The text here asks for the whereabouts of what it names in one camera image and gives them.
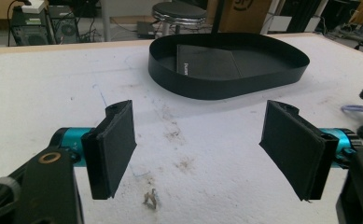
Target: round stool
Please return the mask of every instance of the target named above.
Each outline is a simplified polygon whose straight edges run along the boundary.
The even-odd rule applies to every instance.
[[[156,20],[165,23],[163,24],[163,35],[168,35],[168,24],[175,25],[175,33],[179,34],[179,25],[199,25],[204,23],[206,11],[186,3],[162,2],[152,7],[152,16]]]

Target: table surface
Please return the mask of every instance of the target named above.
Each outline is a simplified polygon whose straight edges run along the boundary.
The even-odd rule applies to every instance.
[[[105,107],[133,100],[138,144],[114,199],[91,198],[76,168],[86,223],[337,223],[346,171],[323,199],[300,202],[258,145],[267,100],[294,105],[320,128],[356,130],[363,53],[318,35],[273,35],[311,63],[297,83],[219,101],[185,98],[147,71],[150,41],[0,49],[0,176],[44,149],[61,127],[96,127]],[[143,204],[156,190],[158,207]]]

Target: black notebook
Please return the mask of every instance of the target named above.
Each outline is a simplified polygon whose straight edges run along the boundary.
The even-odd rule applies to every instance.
[[[177,73],[210,80],[240,78],[241,74],[229,50],[177,45]]]

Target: floor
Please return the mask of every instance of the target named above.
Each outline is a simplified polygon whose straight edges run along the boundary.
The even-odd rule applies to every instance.
[[[154,31],[157,32],[157,36],[161,35],[161,24],[154,24]],[[86,40],[90,40],[90,42],[103,42],[103,24],[101,18],[81,18],[78,22],[78,30],[80,35],[85,36]],[[170,34],[175,31],[174,28],[171,27]],[[201,27],[184,27],[181,29],[181,33],[210,33],[211,26],[203,25]],[[139,40],[136,33],[136,25],[135,24],[117,24],[111,23],[110,27],[111,41],[125,41],[125,40]],[[358,40],[363,39],[358,35],[350,35],[351,33],[346,33],[342,30],[336,30],[332,33],[327,33],[325,37],[341,43],[347,47],[354,48]],[[14,47],[16,46],[15,40],[12,35],[8,36],[8,31],[5,29],[0,29],[0,48],[5,48],[6,46]]]

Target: oval black tray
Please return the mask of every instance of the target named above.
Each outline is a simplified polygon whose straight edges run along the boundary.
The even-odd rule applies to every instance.
[[[177,45],[230,50],[242,77],[209,80],[178,74]],[[148,71],[168,91],[193,99],[220,100],[297,82],[309,62],[299,49],[265,35],[168,35],[149,46]]]

